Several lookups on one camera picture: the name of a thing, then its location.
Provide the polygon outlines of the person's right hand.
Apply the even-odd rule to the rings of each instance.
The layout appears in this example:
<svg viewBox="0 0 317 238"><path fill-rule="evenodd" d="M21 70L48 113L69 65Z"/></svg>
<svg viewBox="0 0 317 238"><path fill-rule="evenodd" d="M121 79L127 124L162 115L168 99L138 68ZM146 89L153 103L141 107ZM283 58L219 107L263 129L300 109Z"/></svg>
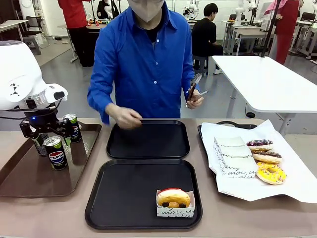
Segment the person's right hand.
<svg viewBox="0 0 317 238"><path fill-rule="evenodd" d="M141 120L143 118L133 109L119 107L114 103L110 103L106 106L105 111L122 129L133 129L142 124Z"/></svg>

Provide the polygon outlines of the person's left hand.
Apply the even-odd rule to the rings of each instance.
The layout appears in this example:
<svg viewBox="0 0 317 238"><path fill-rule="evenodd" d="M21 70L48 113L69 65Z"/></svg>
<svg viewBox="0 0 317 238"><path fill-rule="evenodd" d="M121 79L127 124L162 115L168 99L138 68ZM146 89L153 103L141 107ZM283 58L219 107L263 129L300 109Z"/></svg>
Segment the person's left hand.
<svg viewBox="0 0 317 238"><path fill-rule="evenodd" d="M196 109L202 105L203 100L203 96L201 96L200 92L197 89L195 89L193 91L191 100L186 102L186 107L191 110Z"/></svg>

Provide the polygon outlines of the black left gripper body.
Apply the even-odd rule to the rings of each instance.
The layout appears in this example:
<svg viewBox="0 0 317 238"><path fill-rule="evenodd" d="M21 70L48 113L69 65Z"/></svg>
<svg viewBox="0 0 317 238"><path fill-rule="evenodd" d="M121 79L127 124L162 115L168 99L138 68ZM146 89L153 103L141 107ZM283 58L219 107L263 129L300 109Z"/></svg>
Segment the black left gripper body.
<svg viewBox="0 0 317 238"><path fill-rule="evenodd" d="M59 120L56 117L58 110L39 110L24 112L26 119L31 126L35 127L39 132L57 132Z"/></svg>

